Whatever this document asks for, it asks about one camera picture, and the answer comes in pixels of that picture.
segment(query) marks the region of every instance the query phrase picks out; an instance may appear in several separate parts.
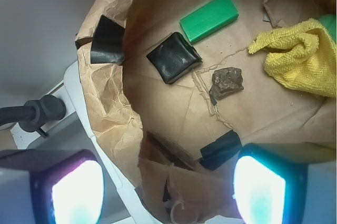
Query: teal light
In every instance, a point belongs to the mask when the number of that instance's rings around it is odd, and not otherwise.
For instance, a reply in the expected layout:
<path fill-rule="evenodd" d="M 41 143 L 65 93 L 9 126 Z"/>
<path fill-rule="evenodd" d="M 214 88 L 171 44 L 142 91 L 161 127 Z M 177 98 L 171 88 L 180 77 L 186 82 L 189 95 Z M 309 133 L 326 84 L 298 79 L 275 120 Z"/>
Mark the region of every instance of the teal light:
<path fill-rule="evenodd" d="M 247 224 L 281 224 L 285 180 L 250 156 L 241 157 L 234 170 L 237 208 Z"/>
<path fill-rule="evenodd" d="M 103 194 L 101 166 L 96 161 L 85 161 L 52 188 L 56 223 L 97 223 Z"/>

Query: crumpled paper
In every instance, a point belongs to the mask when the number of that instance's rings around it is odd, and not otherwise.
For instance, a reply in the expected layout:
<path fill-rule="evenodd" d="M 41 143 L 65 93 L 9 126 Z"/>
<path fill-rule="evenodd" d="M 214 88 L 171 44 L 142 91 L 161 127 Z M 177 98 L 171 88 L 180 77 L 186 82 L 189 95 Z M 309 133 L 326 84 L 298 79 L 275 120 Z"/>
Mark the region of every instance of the crumpled paper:
<path fill-rule="evenodd" d="M 179 20 L 209 1 L 96 0 L 76 38 L 80 78 L 97 141 L 162 222 L 239 217 L 232 198 L 237 156 L 216 171 L 198 163 L 194 171 L 183 170 L 151 148 L 143 132 L 174 141 L 194 160 L 201 157 L 200 148 L 231 129 L 242 144 L 335 141 L 335 99 L 285 89 L 264 72 L 264 52 L 248 55 L 246 48 L 258 33 L 272 28 L 262 21 L 266 0 L 232 0 L 240 14 L 237 21 L 194 45 L 203 63 L 173 85 L 163 83 L 146 55 L 172 32 L 183 33 Z M 287 3 L 278 2 L 269 17 L 280 16 L 280 9 L 285 23 L 291 14 L 304 15 L 299 12 L 305 7 L 296 5 L 290 12 Z M 92 35 L 102 14 L 125 27 L 123 66 L 90 64 Z M 242 69 L 245 89 L 213 106 L 212 74 L 229 66 Z M 162 202 L 167 179 L 175 206 L 171 214 Z"/>

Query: black wrapped package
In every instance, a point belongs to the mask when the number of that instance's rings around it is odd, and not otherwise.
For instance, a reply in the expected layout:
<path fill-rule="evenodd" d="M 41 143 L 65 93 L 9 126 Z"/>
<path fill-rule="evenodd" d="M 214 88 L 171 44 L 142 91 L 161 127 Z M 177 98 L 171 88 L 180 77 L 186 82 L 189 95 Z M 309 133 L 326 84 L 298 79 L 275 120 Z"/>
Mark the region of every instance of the black wrapped package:
<path fill-rule="evenodd" d="M 178 32 L 171 34 L 146 57 L 157 68 L 165 83 L 174 83 L 202 63 L 194 47 Z"/>
<path fill-rule="evenodd" d="M 241 148 L 238 134 L 231 130 L 200 150 L 202 158 L 199 163 L 206 169 L 215 170 L 235 156 Z"/>
<path fill-rule="evenodd" d="M 124 61 L 124 28 L 102 15 L 93 36 L 90 51 L 91 63 L 116 63 Z"/>

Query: brown rock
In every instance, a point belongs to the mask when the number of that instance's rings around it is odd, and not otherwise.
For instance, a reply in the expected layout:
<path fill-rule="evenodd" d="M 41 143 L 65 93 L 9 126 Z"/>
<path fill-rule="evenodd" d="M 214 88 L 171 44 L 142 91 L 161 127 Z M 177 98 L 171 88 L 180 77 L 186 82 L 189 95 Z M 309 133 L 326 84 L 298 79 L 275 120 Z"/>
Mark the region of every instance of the brown rock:
<path fill-rule="evenodd" d="M 236 67 L 226 67 L 216 70 L 212 76 L 213 85 L 210 95 L 220 100 L 235 92 L 243 90 L 241 69 Z"/>

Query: green object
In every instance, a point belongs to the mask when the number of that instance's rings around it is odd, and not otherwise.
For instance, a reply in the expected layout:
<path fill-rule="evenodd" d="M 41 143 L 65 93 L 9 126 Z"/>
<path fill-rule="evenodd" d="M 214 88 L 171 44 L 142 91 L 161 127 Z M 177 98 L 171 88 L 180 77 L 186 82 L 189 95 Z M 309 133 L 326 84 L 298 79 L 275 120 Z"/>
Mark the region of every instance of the green object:
<path fill-rule="evenodd" d="M 235 21 L 239 13 L 232 0 L 213 0 L 180 20 L 191 44 Z"/>
<path fill-rule="evenodd" d="M 333 41 L 336 43 L 336 15 L 323 15 L 318 21 L 325 27 L 325 29 L 327 29 Z"/>

